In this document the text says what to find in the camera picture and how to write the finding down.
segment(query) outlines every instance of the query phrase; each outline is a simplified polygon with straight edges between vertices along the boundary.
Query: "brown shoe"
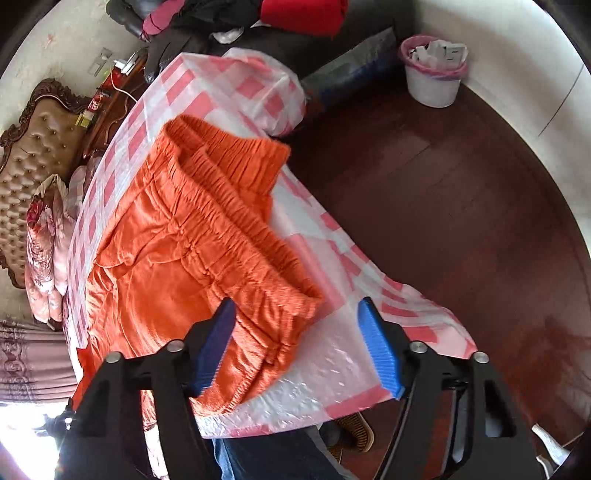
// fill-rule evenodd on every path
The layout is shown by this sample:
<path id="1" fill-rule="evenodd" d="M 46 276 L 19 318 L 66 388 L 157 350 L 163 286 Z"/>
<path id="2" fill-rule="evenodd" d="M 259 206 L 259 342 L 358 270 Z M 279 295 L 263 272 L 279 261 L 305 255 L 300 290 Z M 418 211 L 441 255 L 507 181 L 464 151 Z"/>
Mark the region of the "brown shoe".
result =
<path id="1" fill-rule="evenodd" d="M 361 413 L 347 415 L 346 417 L 336 419 L 335 422 L 355 438 L 357 449 L 361 453 L 368 452 L 373 446 L 375 441 L 374 431 Z"/>
<path id="2" fill-rule="evenodd" d="M 343 458 L 343 446 L 337 443 L 335 446 L 329 447 L 329 452 L 340 463 Z"/>

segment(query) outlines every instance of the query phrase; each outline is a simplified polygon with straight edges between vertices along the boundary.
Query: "blue jeans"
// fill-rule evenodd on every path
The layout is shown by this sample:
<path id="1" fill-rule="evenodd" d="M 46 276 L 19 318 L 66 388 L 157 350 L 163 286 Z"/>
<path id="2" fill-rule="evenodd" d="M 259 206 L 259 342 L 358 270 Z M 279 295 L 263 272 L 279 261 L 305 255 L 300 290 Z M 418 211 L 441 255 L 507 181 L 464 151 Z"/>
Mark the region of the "blue jeans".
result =
<path id="1" fill-rule="evenodd" d="M 316 427 L 215 439 L 213 447 L 222 480 L 355 480 L 330 455 Z"/>

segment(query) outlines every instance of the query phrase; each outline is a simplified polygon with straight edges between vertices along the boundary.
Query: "wooden floor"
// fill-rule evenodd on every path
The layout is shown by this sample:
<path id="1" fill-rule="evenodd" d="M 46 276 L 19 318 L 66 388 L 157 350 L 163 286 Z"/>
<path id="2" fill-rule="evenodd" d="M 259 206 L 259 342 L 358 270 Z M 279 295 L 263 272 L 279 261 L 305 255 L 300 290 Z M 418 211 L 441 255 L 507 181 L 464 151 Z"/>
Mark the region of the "wooden floor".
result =
<path id="1" fill-rule="evenodd" d="M 451 107 L 430 109 L 397 79 L 288 143 L 293 172 L 365 254 L 456 314 L 529 423 L 562 443 L 582 431 L 591 262 L 558 188 L 508 124 L 466 88 Z M 343 460 L 361 480 L 373 478 L 399 407 L 366 412 L 375 447 Z"/>

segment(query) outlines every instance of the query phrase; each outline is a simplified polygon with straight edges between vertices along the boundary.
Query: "red cloth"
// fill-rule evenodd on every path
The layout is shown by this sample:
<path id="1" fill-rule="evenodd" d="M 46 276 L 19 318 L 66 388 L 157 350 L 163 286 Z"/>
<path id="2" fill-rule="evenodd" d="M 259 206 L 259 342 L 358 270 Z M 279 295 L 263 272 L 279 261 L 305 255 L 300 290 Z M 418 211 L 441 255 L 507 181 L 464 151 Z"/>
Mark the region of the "red cloth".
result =
<path id="1" fill-rule="evenodd" d="M 263 0 L 261 21 L 292 32 L 334 37 L 348 8 L 349 0 Z"/>

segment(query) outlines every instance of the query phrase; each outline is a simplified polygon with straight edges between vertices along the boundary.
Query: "pink and white checkered tablecloth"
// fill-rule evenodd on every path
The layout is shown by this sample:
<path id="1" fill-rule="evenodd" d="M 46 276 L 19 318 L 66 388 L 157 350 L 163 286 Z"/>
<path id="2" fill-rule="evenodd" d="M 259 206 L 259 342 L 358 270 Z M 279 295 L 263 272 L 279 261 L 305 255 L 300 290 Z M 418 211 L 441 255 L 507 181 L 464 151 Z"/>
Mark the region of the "pink and white checkered tablecloth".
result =
<path id="1" fill-rule="evenodd" d="M 86 279 L 98 243 L 162 125 L 186 113 L 242 137 L 280 136 L 302 120 L 304 110 L 297 76 L 252 50 L 232 48 L 221 58 L 180 54 L 150 85 L 99 164 L 70 247 L 67 336 L 78 374 L 76 348 L 87 342 Z M 389 398 L 356 323 L 357 303 L 364 296 L 373 298 L 385 320 L 399 323 L 411 339 L 439 353 L 467 358 L 476 350 L 449 310 L 386 277 L 287 166 L 272 197 L 271 228 L 295 250 L 327 300 L 290 370 L 233 413 L 197 419 L 203 436 L 301 428 Z"/>

